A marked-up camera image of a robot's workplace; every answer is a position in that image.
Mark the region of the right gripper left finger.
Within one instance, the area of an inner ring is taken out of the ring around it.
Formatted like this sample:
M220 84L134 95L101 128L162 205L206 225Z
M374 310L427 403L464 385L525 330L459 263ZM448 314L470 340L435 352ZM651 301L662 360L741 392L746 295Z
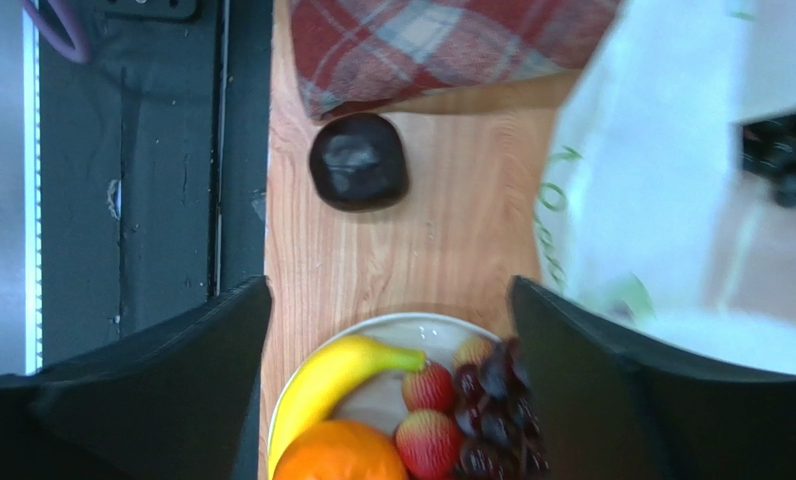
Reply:
M229 479L272 310L257 276L27 376L0 376L0 479Z

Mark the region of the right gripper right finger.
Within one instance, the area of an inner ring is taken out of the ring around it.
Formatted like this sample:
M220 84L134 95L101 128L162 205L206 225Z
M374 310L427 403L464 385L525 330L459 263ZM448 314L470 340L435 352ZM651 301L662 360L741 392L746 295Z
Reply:
M796 376L710 359L516 276L510 306L555 479L796 479Z

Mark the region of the dark fake grapes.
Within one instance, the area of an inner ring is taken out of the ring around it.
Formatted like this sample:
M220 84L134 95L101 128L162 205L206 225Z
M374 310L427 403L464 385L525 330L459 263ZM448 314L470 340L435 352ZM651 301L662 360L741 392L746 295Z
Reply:
M459 479L546 479L550 466L522 346L513 337L471 337L453 358L454 418L465 435Z

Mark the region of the yellow fake banana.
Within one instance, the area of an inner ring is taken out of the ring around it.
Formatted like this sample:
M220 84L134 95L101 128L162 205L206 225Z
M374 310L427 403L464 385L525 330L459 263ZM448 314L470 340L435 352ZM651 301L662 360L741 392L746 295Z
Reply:
M270 427L268 477L274 477L292 441L327 419L342 398L383 372L418 372L426 364L423 350L363 335L343 336L323 345L298 368L277 402Z

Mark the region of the orange fake fruit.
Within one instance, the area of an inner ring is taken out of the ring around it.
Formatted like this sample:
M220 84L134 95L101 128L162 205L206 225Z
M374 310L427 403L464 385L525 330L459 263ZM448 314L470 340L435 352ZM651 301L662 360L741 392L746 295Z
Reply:
M408 472L385 433L359 421L328 420L298 436L272 474L278 480L397 480Z

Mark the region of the red fake strawberry bunch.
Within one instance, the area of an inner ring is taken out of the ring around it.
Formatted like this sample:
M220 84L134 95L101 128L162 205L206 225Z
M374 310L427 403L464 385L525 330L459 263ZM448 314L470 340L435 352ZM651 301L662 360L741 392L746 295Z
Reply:
M477 407L486 393L480 367L494 350L481 336L464 340L452 367L429 360L402 379L401 395L408 415L393 439L399 456L416 479L453 479L461 445L476 430Z

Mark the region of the white plastic bag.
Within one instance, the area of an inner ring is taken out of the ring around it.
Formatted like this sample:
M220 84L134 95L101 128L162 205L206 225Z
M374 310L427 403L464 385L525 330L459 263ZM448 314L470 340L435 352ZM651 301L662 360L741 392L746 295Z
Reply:
M559 108L543 284L729 363L796 375L796 207L741 163L796 112L796 1L626 1Z

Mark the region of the dark fake plum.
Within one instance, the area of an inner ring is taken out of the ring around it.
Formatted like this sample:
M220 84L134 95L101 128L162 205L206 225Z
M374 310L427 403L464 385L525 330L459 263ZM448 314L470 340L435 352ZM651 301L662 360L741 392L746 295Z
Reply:
M321 128L310 148L309 169L319 198L343 212L388 208L410 190L400 134L374 113L354 113Z

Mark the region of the blue and cream plate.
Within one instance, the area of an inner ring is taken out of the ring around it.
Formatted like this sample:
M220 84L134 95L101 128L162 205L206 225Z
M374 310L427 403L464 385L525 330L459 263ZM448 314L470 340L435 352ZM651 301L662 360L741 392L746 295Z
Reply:
M334 335L314 352L331 341L349 335L368 336L394 346L423 350L427 354L427 360L440 363L450 361L460 343L472 336L481 336L493 341L500 340L498 336L482 327L451 316L430 312L400 312L374 317L351 326ZM406 372L392 370L372 377L342 398L328 418L359 420L383 432L393 429L398 425L399 418L407 413L400 395L400 383L404 373ZM285 387L279 394L277 402ZM265 450L268 479L270 478L267 453L273 414Z

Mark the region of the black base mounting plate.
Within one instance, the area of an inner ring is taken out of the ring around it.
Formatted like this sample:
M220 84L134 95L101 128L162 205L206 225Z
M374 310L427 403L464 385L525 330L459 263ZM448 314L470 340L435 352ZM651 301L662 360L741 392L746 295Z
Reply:
M272 3L72 7L91 63L40 48L45 364L264 269Z

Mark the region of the red plaid cloth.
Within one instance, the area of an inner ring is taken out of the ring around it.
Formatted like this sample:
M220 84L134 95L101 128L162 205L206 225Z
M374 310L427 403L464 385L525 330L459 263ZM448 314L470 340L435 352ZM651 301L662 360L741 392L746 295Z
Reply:
M612 24L604 0L292 1L307 115L327 120L445 89L582 69Z

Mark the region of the aluminium frame rail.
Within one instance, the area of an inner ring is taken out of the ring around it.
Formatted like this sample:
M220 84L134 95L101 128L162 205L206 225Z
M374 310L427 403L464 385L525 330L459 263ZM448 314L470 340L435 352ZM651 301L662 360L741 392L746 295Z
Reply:
M43 364L39 35L0 0L0 375Z

